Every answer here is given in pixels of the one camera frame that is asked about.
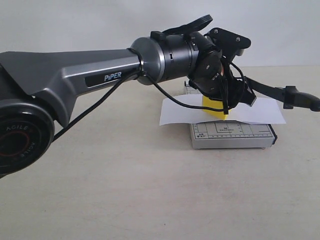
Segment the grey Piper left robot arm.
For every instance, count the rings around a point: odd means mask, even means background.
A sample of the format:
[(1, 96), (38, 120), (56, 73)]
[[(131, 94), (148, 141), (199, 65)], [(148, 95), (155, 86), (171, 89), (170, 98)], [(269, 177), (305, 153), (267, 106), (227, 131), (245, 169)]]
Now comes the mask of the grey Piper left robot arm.
[(233, 59), (251, 46), (247, 37), (213, 28), (152, 31), (126, 49), (24, 52), (0, 55), (0, 175), (21, 171), (41, 158), (59, 138), (55, 123), (68, 131), (79, 96), (122, 83), (143, 85), (187, 77), (222, 112), (251, 105), (254, 94), (245, 76), (235, 77)]

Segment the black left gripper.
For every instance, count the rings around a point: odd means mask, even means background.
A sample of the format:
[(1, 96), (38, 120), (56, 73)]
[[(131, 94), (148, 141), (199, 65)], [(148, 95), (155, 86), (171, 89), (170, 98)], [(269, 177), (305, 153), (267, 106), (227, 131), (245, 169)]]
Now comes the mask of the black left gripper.
[(203, 96), (211, 101), (221, 102), (221, 110), (231, 110), (238, 103), (252, 106), (256, 100), (256, 95), (248, 80), (244, 76), (233, 76), (231, 70), (224, 74), (193, 73), (188, 75), (188, 79), (188, 84)]

